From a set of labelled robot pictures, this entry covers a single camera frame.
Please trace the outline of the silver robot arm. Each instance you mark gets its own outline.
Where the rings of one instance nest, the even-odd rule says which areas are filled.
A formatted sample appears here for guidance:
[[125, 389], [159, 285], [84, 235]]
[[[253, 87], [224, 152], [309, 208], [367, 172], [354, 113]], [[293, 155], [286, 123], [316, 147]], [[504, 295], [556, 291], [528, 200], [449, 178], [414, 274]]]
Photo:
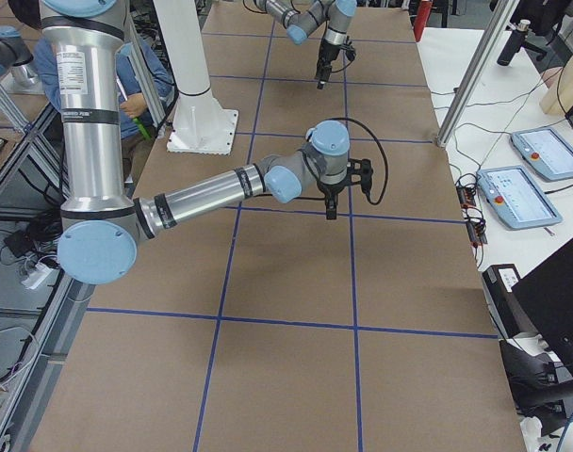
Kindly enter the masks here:
[[[323, 85], [346, 42], [356, 1], [314, 1], [301, 13], [282, 1], [254, 1], [296, 44], [327, 24], [319, 47]], [[231, 151], [238, 112], [223, 109], [208, 78], [194, 1], [155, 1], [156, 15], [179, 92], [168, 145], [172, 152]], [[61, 206], [60, 266], [87, 284], [110, 283], [134, 265], [137, 246], [178, 223], [269, 192], [278, 202], [299, 197], [314, 182], [330, 188], [348, 175], [346, 127], [322, 121], [289, 156], [271, 155], [152, 200], [127, 198], [116, 55], [129, 23], [129, 1], [40, 1], [44, 37], [55, 45], [70, 195]]]
[[315, 80], [317, 89], [323, 89], [329, 82], [333, 62], [341, 52], [348, 62], [356, 58], [356, 49], [348, 35], [348, 29], [357, 9], [357, 2], [351, 0], [313, 1], [308, 9], [298, 11], [283, 1], [254, 1], [255, 7], [268, 13], [286, 30], [286, 34], [296, 45], [303, 44], [322, 25], [325, 26], [319, 45]]

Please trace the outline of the person's hand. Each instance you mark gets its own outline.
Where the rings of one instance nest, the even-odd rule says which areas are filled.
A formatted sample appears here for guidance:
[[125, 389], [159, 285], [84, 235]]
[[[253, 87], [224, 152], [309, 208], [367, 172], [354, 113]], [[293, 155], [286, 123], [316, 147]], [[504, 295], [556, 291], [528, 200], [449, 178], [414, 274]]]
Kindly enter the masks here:
[[141, 92], [133, 93], [120, 103], [120, 109], [130, 119], [138, 118], [148, 109], [146, 99]]

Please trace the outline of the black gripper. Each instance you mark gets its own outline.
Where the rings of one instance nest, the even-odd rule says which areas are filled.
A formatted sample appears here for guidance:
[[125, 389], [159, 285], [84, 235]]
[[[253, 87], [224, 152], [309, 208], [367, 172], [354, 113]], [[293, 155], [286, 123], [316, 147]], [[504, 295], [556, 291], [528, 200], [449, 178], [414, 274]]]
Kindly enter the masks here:
[[323, 194], [325, 203], [325, 217], [327, 220], [336, 220], [338, 195], [347, 186], [346, 181], [341, 181], [337, 184], [325, 184], [317, 182], [317, 188]]
[[320, 43], [315, 76], [315, 79], [317, 80], [317, 89], [324, 89], [325, 85], [330, 80], [332, 63], [337, 59], [339, 53], [339, 44], [332, 44], [328, 41], [322, 41]]

